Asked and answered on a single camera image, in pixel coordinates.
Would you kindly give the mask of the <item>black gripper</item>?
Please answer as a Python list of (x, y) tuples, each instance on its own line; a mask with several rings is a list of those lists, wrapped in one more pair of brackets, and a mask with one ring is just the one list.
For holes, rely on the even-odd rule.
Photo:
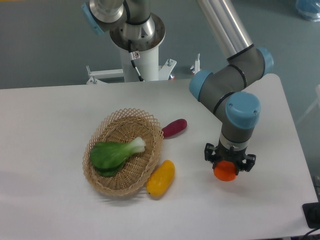
[(212, 164), (214, 170), (216, 164), (221, 161), (233, 163), (236, 167), (236, 175), (240, 172), (249, 172), (256, 163), (255, 154), (246, 154), (247, 143), (235, 143), (226, 139), (219, 139), (217, 147), (207, 143), (204, 149), (204, 159)]

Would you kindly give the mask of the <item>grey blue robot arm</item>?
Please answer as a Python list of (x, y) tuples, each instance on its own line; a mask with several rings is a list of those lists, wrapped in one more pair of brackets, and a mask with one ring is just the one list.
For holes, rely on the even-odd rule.
[[(207, 143), (204, 158), (218, 179), (230, 181), (255, 165), (256, 156), (246, 150), (261, 105), (245, 89), (269, 73), (274, 61), (265, 48), (254, 46), (229, 0), (200, 0), (198, 5), (228, 64), (216, 73), (196, 71), (189, 91), (222, 123), (218, 145)], [(89, 0), (81, 9), (90, 28), (97, 35), (109, 33), (119, 48), (126, 82), (160, 80), (159, 45), (166, 31), (148, 0)]]

